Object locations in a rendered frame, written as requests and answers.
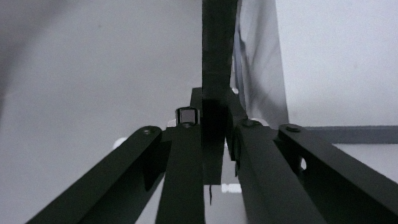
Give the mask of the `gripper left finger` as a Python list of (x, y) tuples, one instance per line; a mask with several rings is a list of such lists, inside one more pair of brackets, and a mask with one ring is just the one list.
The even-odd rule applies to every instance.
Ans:
[(164, 176), (154, 224), (206, 224), (202, 87), (175, 118), (136, 130), (25, 224), (136, 224)]

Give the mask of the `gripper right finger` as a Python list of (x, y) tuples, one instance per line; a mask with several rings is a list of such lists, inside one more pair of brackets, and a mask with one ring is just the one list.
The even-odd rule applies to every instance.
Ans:
[(397, 182), (304, 127), (248, 117), (231, 87), (225, 138), (249, 224), (398, 224)]

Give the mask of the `white cylinder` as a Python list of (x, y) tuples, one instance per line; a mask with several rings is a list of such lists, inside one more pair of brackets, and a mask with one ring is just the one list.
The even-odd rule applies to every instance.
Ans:
[(114, 148), (116, 148), (119, 144), (121, 144), (125, 139), (127, 139), (127, 138), (121, 138), (121, 139), (119, 139), (119, 140), (115, 143)]

